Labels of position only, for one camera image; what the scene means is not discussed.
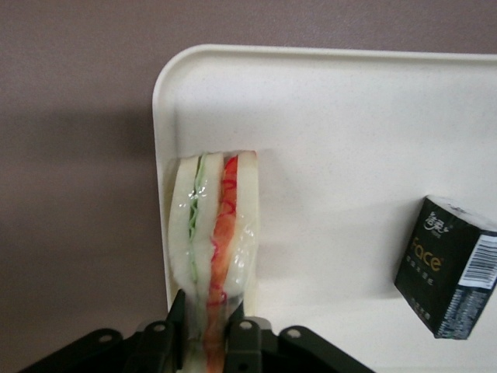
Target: tissue box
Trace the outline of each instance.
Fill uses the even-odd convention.
[[[497,278],[497,224],[425,198],[395,286],[435,338],[466,340]]]

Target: wrapped sandwich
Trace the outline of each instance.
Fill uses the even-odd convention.
[[[254,283],[259,244],[257,155],[181,159],[169,215],[169,261],[185,291],[191,354],[221,373],[224,328]]]

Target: face logo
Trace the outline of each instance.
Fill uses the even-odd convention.
[[[433,255],[430,251],[425,251],[425,249],[419,244],[419,238],[415,237],[411,245],[412,250],[416,257],[423,261],[428,267],[430,267],[433,272],[438,272],[442,267],[442,260]]]

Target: barcode label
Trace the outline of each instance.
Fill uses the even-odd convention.
[[[492,289],[497,278],[497,237],[481,235],[459,280],[459,285]]]

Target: tomato slice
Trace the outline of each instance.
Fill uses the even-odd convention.
[[[210,262],[210,284],[207,299],[207,328],[203,348],[207,356],[207,372],[222,372],[224,364],[223,307],[227,296],[223,286],[231,262],[229,245],[235,234],[238,156],[226,163],[221,181],[221,202],[211,238],[214,254]]]

